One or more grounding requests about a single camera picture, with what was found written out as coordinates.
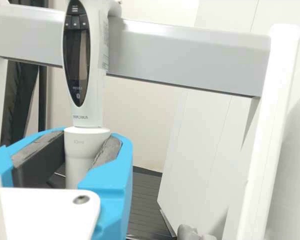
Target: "screw hole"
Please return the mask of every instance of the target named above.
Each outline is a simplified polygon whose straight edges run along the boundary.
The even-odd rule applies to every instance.
[[[89,200],[90,200],[90,198],[89,198],[88,196],[86,196],[86,195],[80,195],[80,196],[77,196],[77,197],[73,200],[73,203],[74,203],[74,204],[81,205],[81,204],[87,203]]]

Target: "white wall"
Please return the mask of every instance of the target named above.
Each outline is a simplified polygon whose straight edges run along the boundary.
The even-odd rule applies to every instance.
[[[124,0],[122,17],[193,27],[199,0]],[[66,9],[64,0],[54,8]],[[71,126],[71,109],[62,69],[51,69],[48,86],[48,128]],[[107,77],[104,125],[133,142],[133,163],[162,171],[175,110],[184,89]]]

